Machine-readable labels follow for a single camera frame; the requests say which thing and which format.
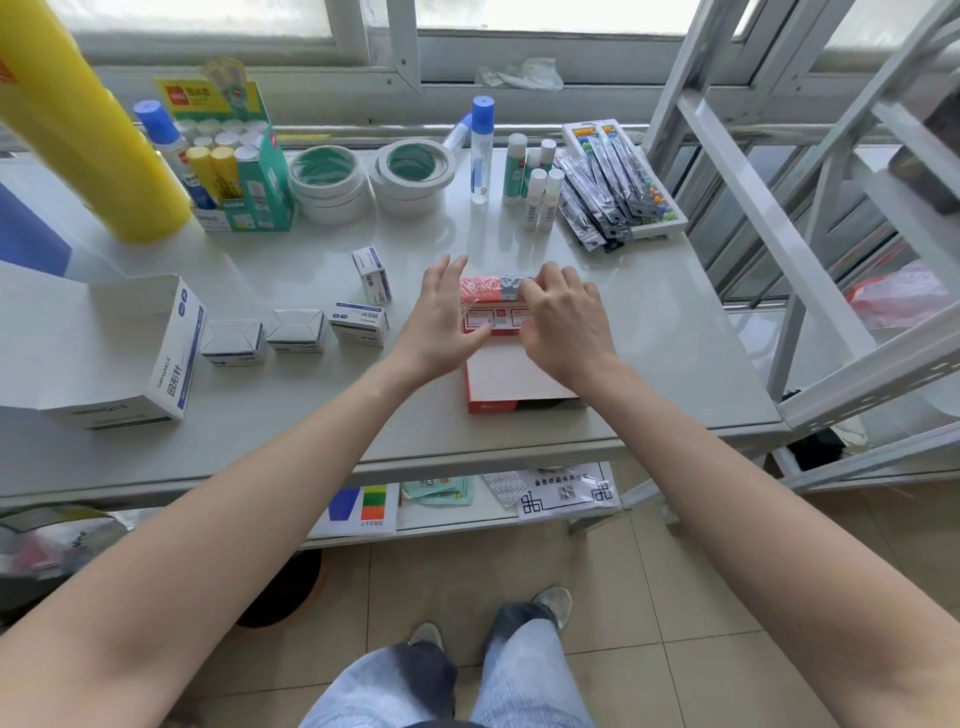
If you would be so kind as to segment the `person's right hand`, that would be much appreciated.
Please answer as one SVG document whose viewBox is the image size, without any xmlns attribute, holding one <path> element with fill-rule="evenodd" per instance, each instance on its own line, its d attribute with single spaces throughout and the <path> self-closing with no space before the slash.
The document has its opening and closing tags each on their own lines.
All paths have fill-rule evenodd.
<svg viewBox="0 0 960 728">
<path fill-rule="evenodd" d="M 583 281 L 571 266 L 546 261 L 534 280 L 520 286 L 525 304 L 534 297 L 542 297 L 542 350 L 526 351 L 527 356 L 557 383 L 587 399 L 619 361 L 597 285 Z"/>
</svg>

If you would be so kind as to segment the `person's left hand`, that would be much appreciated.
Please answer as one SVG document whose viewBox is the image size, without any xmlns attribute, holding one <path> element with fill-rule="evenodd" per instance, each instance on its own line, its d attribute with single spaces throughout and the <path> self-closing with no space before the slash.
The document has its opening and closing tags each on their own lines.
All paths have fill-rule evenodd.
<svg viewBox="0 0 960 728">
<path fill-rule="evenodd" d="M 421 291 L 387 362 L 414 389 L 445 376 L 469 359 L 459 358 L 459 334 L 465 333 L 460 300 L 467 255 L 446 255 L 426 269 Z"/>
</svg>

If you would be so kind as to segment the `red and white cardboard box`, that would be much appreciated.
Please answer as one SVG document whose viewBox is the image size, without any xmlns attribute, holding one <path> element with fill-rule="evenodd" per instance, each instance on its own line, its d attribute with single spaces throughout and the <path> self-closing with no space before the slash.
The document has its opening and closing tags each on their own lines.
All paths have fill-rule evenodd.
<svg viewBox="0 0 960 728">
<path fill-rule="evenodd" d="M 490 327 L 490 336 L 465 363 L 470 415 L 583 408 L 582 398 L 546 374 L 527 355 L 522 324 L 530 316 L 520 300 L 462 299 L 466 334 Z"/>
</svg>

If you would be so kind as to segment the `red eraser packet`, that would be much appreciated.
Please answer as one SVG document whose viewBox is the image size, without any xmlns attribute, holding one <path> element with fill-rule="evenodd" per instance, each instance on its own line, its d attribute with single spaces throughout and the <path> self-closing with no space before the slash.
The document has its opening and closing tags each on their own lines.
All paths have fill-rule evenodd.
<svg viewBox="0 0 960 728">
<path fill-rule="evenodd" d="M 534 275 L 529 274 L 463 277 L 460 281 L 460 301 L 468 307 L 512 304 L 521 299 L 522 283 L 534 279 Z"/>
</svg>

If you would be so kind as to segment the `person's right forearm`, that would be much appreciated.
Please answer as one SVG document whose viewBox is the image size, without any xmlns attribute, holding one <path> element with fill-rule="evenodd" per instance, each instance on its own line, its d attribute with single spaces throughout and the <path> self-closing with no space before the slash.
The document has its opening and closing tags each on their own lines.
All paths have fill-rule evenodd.
<svg viewBox="0 0 960 728">
<path fill-rule="evenodd" d="M 843 728 L 960 728 L 960 621 L 619 358 L 556 378 L 615 431 Z"/>
</svg>

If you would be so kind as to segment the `person's left forearm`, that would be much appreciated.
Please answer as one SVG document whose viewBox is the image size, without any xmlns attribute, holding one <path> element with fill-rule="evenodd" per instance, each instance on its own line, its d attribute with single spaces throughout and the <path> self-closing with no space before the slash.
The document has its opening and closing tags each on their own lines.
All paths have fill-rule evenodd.
<svg viewBox="0 0 960 728">
<path fill-rule="evenodd" d="M 84 566 L 0 637 L 0 728 L 160 728 L 417 389 L 386 358 Z"/>
</svg>

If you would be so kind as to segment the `small white staple box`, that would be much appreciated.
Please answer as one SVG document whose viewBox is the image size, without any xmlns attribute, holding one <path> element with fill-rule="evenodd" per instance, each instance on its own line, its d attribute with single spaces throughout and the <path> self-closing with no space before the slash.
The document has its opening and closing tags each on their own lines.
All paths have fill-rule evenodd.
<svg viewBox="0 0 960 728">
<path fill-rule="evenodd" d="M 274 309 L 266 342 L 279 354 L 321 355 L 327 330 L 328 317 L 321 309 Z"/>
<path fill-rule="evenodd" d="M 341 344 L 384 348 L 390 322 L 384 307 L 338 301 L 329 315 L 329 327 Z"/>
<path fill-rule="evenodd" d="M 352 259 L 361 280 L 367 302 L 373 307 L 383 307 L 393 300 L 392 288 L 386 267 L 374 246 L 355 249 Z"/>
<path fill-rule="evenodd" d="M 247 367 L 266 360 L 263 323 L 255 320 L 209 321 L 198 355 L 215 367 Z"/>
</svg>

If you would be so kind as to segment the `pile of packaged pens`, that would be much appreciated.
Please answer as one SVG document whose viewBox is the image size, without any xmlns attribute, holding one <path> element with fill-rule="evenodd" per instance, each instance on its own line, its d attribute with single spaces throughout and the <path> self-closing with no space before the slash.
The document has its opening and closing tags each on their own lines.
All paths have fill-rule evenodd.
<svg viewBox="0 0 960 728">
<path fill-rule="evenodd" d="M 566 176 L 579 207 L 612 251 L 637 242 L 633 228 L 642 220 L 643 189 L 624 166 L 612 142 L 594 139 L 586 154 L 557 151 L 555 167 Z"/>
</svg>

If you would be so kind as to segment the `green flat packet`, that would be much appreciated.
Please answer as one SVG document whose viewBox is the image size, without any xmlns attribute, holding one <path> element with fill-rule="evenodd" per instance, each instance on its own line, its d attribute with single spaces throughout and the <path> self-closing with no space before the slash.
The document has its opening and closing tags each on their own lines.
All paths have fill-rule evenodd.
<svg viewBox="0 0 960 728">
<path fill-rule="evenodd" d="M 474 476 L 406 481 L 404 500 L 428 507 L 466 507 L 474 503 Z"/>
</svg>

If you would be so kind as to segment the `stack of white tape rolls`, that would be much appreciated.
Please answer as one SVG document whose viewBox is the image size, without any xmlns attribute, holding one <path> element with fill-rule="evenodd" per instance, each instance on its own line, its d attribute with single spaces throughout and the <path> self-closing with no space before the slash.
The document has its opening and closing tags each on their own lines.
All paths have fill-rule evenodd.
<svg viewBox="0 0 960 728">
<path fill-rule="evenodd" d="M 378 150 L 367 176 L 381 211 L 423 217 L 443 206 L 456 167 L 455 152 L 447 146 L 413 137 Z"/>
<path fill-rule="evenodd" d="M 295 156 L 289 165 L 289 186 L 300 212 L 320 225 L 351 224 L 374 207 L 363 161 L 338 145 L 320 145 Z"/>
</svg>

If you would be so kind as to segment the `white printed plastic bag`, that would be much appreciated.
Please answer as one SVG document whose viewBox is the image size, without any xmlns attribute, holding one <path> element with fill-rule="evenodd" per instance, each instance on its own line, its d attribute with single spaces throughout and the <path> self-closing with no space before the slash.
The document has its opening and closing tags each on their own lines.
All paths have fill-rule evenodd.
<svg viewBox="0 0 960 728">
<path fill-rule="evenodd" d="M 609 467 L 601 463 L 490 472 L 480 479 L 521 521 L 579 518 L 621 508 Z"/>
</svg>

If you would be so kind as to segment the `coloured sticky notes packet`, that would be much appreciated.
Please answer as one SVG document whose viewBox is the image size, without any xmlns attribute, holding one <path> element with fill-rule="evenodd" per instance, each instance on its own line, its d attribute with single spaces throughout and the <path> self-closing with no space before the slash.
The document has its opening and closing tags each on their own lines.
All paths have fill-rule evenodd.
<svg viewBox="0 0 960 728">
<path fill-rule="evenodd" d="M 338 491 L 307 539 L 392 536 L 398 529 L 400 502 L 399 483 Z"/>
</svg>

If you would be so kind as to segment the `clear plastic bag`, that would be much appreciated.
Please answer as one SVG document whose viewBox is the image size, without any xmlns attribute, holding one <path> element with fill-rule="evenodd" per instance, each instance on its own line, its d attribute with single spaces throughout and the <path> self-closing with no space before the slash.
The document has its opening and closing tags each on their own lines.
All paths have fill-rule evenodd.
<svg viewBox="0 0 960 728">
<path fill-rule="evenodd" d="M 502 68 L 480 66 L 474 84 L 485 89 L 559 92 L 565 83 L 553 57 L 531 57 Z"/>
</svg>

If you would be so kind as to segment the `green glue stick display box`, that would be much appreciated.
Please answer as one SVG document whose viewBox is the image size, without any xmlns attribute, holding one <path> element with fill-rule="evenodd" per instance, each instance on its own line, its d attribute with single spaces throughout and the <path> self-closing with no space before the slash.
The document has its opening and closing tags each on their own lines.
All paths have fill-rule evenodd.
<svg viewBox="0 0 960 728">
<path fill-rule="evenodd" d="M 289 164 L 282 151 L 276 129 L 263 102 L 258 85 L 246 79 L 239 66 L 212 79 L 158 77 L 155 83 L 160 103 L 174 120 L 206 118 L 241 120 L 265 119 L 270 123 L 262 140 L 263 147 L 235 150 L 239 177 L 244 191 L 242 200 L 219 200 L 218 209 L 204 209 L 204 201 L 191 213 L 207 233 L 286 233 L 290 231 L 295 200 L 289 185 Z"/>
</svg>

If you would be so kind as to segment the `person's grey right shoe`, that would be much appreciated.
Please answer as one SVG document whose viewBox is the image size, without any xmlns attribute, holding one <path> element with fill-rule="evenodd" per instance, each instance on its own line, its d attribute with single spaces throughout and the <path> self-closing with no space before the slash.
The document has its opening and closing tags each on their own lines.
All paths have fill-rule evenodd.
<svg viewBox="0 0 960 728">
<path fill-rule="evenodd" d="M 532 599 L 532 603 L 553 623 L 557 632 L 562 632 L 570 620 L 573 609 L 573 597 L 570 590 L 563 586 L 553 586 L 541 590 Z"/>
</svg>

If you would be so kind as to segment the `white two-tier table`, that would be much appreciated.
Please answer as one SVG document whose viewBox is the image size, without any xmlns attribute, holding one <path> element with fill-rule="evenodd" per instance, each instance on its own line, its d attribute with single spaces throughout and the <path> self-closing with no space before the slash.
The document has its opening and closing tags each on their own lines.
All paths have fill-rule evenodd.
<svg viewBox="0 0 960 728">
<path fill-rule="evenodd" d="M 268 363 L 239 368 L 200 358 L 181 423 L 87 431 L 0 412 L 0 505 L 188 507 L 201 502 L 190 491 L 209 484 L 229 493 L 235 483 L 253 493 L 254 507 L 279 509 L 294 451 L 302 451 L 307 480 L 338 478 L 330 449 L 340 426 L 316 443 L 297 443 L 291 429 L 365 373 L 383 374 L 376 362 L 400 340 L 426 268 L 443 256 L 466 256 L 470 276 L 535 274 L 545 261 L 574 268 L 598 288 L 619 358 L 655 394 L 750 458 L 778 447 L 789 429 L 690 242 L 678 235 L 586 253 L 569 242 L 562 221 L 548 236 L 517 228 L 518 208 L 501 206 L 503 157 L 493 152 L 489 202 L 473 204 L 471 154 L 459 151 L 443 209 L 420 220 L 374 212 L 334 228 L 298 216 L 286 234 L 212 237 L 189 224 L 166 241 L 127 245 L 31 154 L 0 155 L 0 184 L 74 242 L 75 255 L 101 256 L 107 273 L 128 277 L 178 274 L 211 320 L 364 303 L 352 252 L 366 244 L 385 261 L 393 295 L 386 348 L 333 340 L 324 354 L 272 353 Z"/>
</svg>

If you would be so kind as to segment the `yellow glue stick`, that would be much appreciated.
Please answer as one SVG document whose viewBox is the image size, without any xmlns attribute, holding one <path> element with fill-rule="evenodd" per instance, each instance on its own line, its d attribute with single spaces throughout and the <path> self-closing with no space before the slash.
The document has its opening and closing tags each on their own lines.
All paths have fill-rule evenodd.
<svg viewBox="0 0 960 728">
<path fill-rule="evenodd" d="M 217 174 L 213 166 L 211 151 L 207 147 L 192 146 L 185 151 L 185 158 L 191 171 L 204 189 L 210 202 L 202 204 L 205 210 L 218 210 Z"/>
<path fill-rule="evenodd" d="M 217 146 L 210 152 L 210 157 L 217 198 L 221 202 L 242 200 L 244 191 L 234 148 L 223 145 Z"/>
</svg>

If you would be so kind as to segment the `black round bin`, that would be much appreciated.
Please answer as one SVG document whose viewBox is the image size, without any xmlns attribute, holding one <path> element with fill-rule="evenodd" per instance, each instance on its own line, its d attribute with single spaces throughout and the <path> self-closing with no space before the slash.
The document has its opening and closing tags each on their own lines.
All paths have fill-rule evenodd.
<svg viewBox="0 0 960 728">
<path fill-rule="evenodd" d="M 296 552 L 240 615 L 235 627 L 266 629 L 294 619 L 318 599 L 329 570 L 329 558 L 323 550 Z"/>
</svg>

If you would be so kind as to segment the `group of white-capped glue sticks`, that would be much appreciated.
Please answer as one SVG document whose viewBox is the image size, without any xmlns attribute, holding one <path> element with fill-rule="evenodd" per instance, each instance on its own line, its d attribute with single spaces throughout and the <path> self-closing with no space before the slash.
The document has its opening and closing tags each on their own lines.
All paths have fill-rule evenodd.
<svg viewBox="0 0 960 728">
<path fill-rule="evenodd" d="M 264 145 L 262 139 L 269 126 L 270 123 L 267 120 L 260 118 L 174 120 L 174 127 L 189 143 L 189 149 L 198 147 L 210 152 L 219 146 L 231 147 L 234 150 L 252 147 L 254 151 L 259 152 Z"/>
</svg>

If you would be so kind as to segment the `person's blue jeans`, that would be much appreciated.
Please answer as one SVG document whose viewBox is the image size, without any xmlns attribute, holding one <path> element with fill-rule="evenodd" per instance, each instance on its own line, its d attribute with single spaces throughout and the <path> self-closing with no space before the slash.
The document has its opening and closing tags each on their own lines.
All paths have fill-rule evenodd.
<svg viewBox="0 0 960 728">
<path fill-rule="evenodd" d="M 354 661 L 297 728 L 595 728 L 560 634 L 532 599 L 504 604 L 466 719 L 455 716 L 458 668 L 446 651 L 406 640 Z"/>
</svg>

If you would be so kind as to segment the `large open white carton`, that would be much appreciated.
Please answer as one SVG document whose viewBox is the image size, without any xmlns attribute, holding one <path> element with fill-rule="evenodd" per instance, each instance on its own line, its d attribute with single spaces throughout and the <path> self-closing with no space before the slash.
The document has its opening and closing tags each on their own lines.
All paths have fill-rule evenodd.
<svg viewBox="0 0 960 728">
<path fill-rule="evenodd" d="M 0 409 L 86 431 L 180 422 L 207 313 L 175 274 L 81 283 L 0 262 Z"/>
</svg>

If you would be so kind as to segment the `red plastic bag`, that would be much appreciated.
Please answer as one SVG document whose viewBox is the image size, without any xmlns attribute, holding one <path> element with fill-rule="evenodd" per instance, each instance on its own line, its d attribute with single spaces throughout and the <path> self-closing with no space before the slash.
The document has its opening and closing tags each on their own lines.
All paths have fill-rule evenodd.
<svg viewBox="0 0 960 728">
<path fill-rule="evenodd" d="M 869 331 L 908 330 L 960 301 L 930 267 L 912 261 L 853 285 L 846 301 Z"/>
</svg>

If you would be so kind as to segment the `yellow plastic roll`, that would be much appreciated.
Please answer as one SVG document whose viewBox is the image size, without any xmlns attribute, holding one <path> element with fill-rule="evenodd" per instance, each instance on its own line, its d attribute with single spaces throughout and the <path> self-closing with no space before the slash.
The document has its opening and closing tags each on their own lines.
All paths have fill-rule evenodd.
<svg viewBox="0 0 960 728">
<path fill-rule="evenodd" d="M 193 220 L 182 184 L 46 0 L 0 0 L 0 122 L 118 240 L 156 242 Z"/>
</svg>

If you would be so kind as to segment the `grey crumpled bag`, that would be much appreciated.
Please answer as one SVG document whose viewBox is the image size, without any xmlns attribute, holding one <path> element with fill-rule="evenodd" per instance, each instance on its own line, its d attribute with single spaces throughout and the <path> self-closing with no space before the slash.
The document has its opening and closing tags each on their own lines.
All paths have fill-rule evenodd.
<svg viewBox="0 0 960 728">
<path fill-rule="evenodd" d="M 77 503 L 0 509 L 0 614 L 48 595 L 137 525 Z"/>
</svg>

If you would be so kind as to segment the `white metal ladder frame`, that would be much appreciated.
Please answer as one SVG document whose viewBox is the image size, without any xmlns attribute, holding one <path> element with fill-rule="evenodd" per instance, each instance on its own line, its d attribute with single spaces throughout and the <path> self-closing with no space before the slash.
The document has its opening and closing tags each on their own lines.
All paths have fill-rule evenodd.
<svg viewBox="0 0 960 728">
<path fill-rule="evenodd" d="M 880 123 L 960 199 L 960 156 L 901 102 L 922 70 L 960 41 L 960 0 L 939 0 L 930 7 L 822 141 L 801 159 L 795 182 L 776 192 L 739 150 L 706 97 L 714 58 L 736 30 L 744 7 L 742 0 L 701 0 L 642 148 L 655 170 L 667 167 L 689 127 L 792 285 L 767 390 L 792 434 L 803 437 L 960 373 L 960 216 L 938 213 L 887 168 L 874 169 L 856 152 Z M 825 234 L 833 195 L 848 172 L 957 297 L 882 345 L 810 248 L 817 235 Z M 844 364 L 779 402 L 807 315 Z"/>
</svg>

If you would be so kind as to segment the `white window frame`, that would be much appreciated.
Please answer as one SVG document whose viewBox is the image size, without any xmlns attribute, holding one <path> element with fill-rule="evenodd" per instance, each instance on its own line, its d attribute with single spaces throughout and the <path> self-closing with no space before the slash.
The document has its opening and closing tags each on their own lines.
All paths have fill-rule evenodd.
<svg viewBox="0 0 960 728">
<path fill-rule="evenodd" d="M 500 125 L 645 123 L 701 0 L 46 0 L 124 104 L 159 77 L 246 66 L 281 125 L 450 123 L 490 94 Z M 558 92 L 485 88 L 478 67 L 553 58 Z"/>
</svg>

